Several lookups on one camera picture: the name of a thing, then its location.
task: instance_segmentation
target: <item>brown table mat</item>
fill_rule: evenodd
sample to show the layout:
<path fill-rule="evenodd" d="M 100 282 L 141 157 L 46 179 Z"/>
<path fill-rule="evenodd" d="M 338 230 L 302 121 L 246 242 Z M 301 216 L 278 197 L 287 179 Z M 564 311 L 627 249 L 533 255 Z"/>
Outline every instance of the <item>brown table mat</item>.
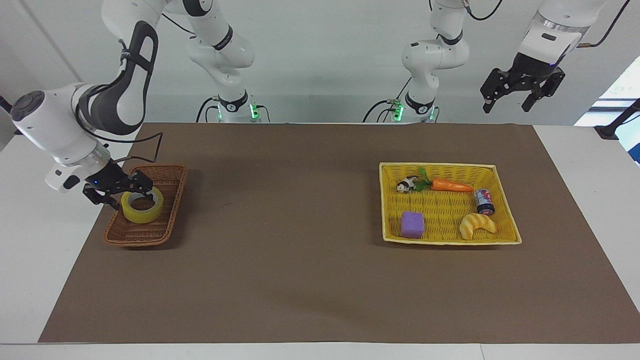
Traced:
<path fill-rule="evenodd" d="M 159 161 L 189 169 L 172 237 L 110 247 L 104 208 L 41 342 L 640 343 L 640 314 L 531 126 L 145 124 L 139 136 L 156 131 Z M 385 243 L 381 161 L 496 164 L 522 244 Z"/>

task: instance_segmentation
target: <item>blue object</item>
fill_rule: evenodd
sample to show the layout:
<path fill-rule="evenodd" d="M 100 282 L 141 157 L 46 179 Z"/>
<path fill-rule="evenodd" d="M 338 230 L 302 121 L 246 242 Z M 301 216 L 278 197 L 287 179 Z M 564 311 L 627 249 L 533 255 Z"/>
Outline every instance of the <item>blue object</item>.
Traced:
<path fill-rule="evenodd" d="M 419 239 L 424 233 L 424 219 L 422 213 L 405 211 L 400 218 L 400 236 L 409 239 Z"/>
<path fill-rule="evenodd" d="M 640 143 L 629 150 L 629 155 L 631 155 L 634 160 L 640 163 Z"/>

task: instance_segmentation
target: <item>panda figurine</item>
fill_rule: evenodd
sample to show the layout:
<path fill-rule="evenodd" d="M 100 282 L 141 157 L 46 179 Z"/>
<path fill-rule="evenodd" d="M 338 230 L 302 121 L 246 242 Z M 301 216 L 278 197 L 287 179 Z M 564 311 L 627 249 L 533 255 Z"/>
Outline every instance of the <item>panda figurine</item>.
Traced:
<path fill-rule="evenodd" d="M 408 193 L 415 189 L 414 181 L 418 180 L 417 176 L 407 176 L 398 183 L 397 190 L 399 193 Z"/>

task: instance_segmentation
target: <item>orange carrot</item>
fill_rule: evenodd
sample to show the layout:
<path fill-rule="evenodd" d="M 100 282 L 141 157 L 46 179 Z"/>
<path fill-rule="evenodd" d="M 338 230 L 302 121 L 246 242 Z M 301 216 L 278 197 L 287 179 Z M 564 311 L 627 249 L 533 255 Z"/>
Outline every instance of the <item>orange carrot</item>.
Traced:
<path fill-rule="evenodd" d="M 463 192 L 463 193 L 470 193 L 474 191 L 474 189 L 467 184 L 455 183 L 454 181 L 445 180 L 445 179 L 432 180 L 431 189 L 445 191 L 445 192 Z"/>

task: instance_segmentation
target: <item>white table surface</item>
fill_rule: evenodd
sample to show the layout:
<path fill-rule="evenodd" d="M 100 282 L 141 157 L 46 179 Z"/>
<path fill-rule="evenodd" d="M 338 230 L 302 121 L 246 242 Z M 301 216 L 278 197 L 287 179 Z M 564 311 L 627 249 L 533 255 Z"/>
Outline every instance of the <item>white table surface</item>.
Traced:
<path fill-rule="evenodd" d="M 591 128 L 535 128 L 640 307 L 640 168 Z M 117 158 L 129 146 L 110 149 Z M 23 136 L 0 152 L 0 359 L 640 359 L 640 344 L 36 344 L 100 211 L 80 186 L 48 188 L 51 166 Z"/>

